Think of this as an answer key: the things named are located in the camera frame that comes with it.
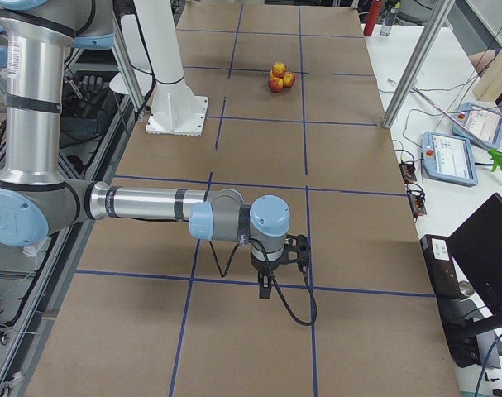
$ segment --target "blue cable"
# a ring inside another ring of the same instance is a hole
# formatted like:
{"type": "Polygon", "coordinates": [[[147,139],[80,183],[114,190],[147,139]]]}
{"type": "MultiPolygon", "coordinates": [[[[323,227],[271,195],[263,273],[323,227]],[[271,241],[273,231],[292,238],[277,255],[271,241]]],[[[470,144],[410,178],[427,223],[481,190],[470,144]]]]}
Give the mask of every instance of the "blue cable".
{"type": "Polygon", "coordinates": [[[490,350],[488,350],[488,354],[485,355],[484,363],[482,364],[482,370],[480,371],[479,379],[476,382],[475,394],[473,395],[473,397],[478,397],[478,395],[479,395],[480,383],[482,383],[482,377],[484,376],[485,366],[486,366],[488,360],[490,359],[490,355],[491,355],[491,352],[493,351],[493,348],[497,345],[497,343],[499,343],[499,340],[501,338],[502,338],[502,333],[498,337],[495,338],[493,343],[491,343],[490,350]]]}

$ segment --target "blue-framed tablet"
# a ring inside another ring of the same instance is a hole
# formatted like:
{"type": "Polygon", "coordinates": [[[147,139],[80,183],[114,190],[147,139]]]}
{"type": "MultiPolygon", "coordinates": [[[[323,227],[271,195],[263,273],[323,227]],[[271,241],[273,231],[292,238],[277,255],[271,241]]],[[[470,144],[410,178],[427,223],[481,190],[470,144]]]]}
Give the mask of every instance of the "blue-framed tablet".
{"type": "Polygon", "coordinates": [[[425,132],[422,151],[423,170],[429,178],[465,186],[478,184],[469,139],[425,132]]]}
{"type": "MultiPolygon", "coordinates": [[[[476,103],[463,103],[460,112],[455,119],[464,127],[476,135],[486,146],[499,149],[502,140],[502,113],[493,109],[484,108],[476,103]]],[[[467,132],[452,125],[452,132],[458,136],[464,136],[471,140],[467,132]]]]}

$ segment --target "black screen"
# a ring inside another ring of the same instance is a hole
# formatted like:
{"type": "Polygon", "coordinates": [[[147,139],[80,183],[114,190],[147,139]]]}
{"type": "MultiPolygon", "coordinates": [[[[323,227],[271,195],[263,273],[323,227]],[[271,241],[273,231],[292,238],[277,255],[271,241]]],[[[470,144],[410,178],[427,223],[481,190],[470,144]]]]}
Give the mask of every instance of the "black screen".
{"type": "Polygon", "coordinates": [[[488,309],[502,312],[502,198],[498,194],[488,198],[447,244],[488,309]]]}

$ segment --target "white stand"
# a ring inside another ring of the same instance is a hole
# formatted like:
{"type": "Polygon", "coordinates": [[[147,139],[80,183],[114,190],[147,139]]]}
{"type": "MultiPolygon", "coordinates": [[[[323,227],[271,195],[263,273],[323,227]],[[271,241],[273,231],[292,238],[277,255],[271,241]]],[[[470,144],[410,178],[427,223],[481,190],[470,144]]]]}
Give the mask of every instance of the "white stand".
{"type": "MultiPolygon", "coordinates": [[[[135,0],[135,7],[150,55],[153,73],[157,79],[146,131],[154,134],[201,135],[208,98],[196,97],[184,80],[170,1],[135,0]]],[[[136,37],[128,37],[126,31],[123,33],[131,61],[136,64],[138,58],[132,52],[138,50],[132,51],[132,48],[140,47],[143,50],[140,37],[138,33],[136,37]]],[[[149,65],[147,68],[145,65],[136,67],[150,72],[149,65]]]]}

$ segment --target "table surface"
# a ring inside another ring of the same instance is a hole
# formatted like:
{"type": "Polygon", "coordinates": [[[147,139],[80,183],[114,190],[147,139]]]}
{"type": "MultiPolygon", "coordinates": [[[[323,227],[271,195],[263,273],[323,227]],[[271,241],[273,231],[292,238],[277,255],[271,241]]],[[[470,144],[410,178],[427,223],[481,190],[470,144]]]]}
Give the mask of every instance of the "table surface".
{"type": "MultiPolygon", "coordinates": [[[[422,27],[416,26],[394,26],[389,37],[379,35],[377,26],[374,35],[366,38],[366,45],[370,53],[375,77],[377,78],[380,90],[381,101],[386,108],[392,98],[395,85],[388,79],[399,81],[404,71],[405,65],[413,52],[413,49],[422,32],[422,27]]],[[[435,103],[449,111],[456,111],[457,105],[463,98],[464,102],[479,103],[487,108],[493,107],[494,103],[480,103],[476,101],[472,89],[466,93],[468,87],[474,87],[478,79],[474,79],[476,72],[469,62],[466,53],[460,47],[456,37],[449,28],[442,28],[438,38],[434,42],[433,48],[429,52],[425,63],[417,77],[417,88],[448,89],[459,84],[469,82],[463,90],[461,87],[449,91],[428,91],[425,92],[435,103]]],[[[436,114],[437,110],[426,103],[417,94],[411,93],[405,100],[404,106],[399,112],[394,125],[391,128],[392,137],[404,145],[404,149],[414,154],[416,159],[420,158],[420,149],[403,138],[407,117],[407,128],[405,135],[417,143],[421,143],[421,137],[426,131],[437,131],[451,134],[450,123],[443,119],[438,125],[440,117],[431,117],[420,112],[410,112],[411,109],[420,109],[425,112],[436,114]]],[[[400,144],[395,142],[395,147],[400,148],[400,144]]],[[[473,156],[475,161],[490,163],[489,156],[480,148],[473,146],[473,156]]],[[[423,185],[426,193],[427,216],[420,217],[416,223],[418,237],[425,234],[438,234],[449,236],[459,227],[477,208],[479,208],[493,193],[497,192],[502,196],[502,174],[499,170],[492,173],[490,167],[477,166],[479,184],[474,187],[464,187],[447,182],[436,181],[420,176],[420,184],[423,185]]],[[[459,279],[464,279],[462,272],[457,269],[459,279]]],[[[473,297],[477,306],[483,303],[478,297],[473,297]]],[[[481,310],[484,315],[489,315],[487,309],[481,310]]],[[[479,366],[467,369],[457,368],[457,375],[461,390],[475,391],[476,379],[480,372],[479,366]]],[[[499,377],[501,381],[495,383],[483,382],[481,392],[490,393],[492,388],[502,388],[502,371],[487,371],[490,377],[499,377]]]]}
{"type": "MultiPolygon", "coordinates": [[[[318,321],[259,300],[245,248],[220,280],[184,225],[100,221],[27,395],[459,395],[356,11],[189,2],[178,38],[203,135],[137,126],[115,184],[284,198],[318,321]],[[277,60],[299,81],[272,94],[277,60]]],[[[296,267],[277,277],[308,317],[296,267]]]]}

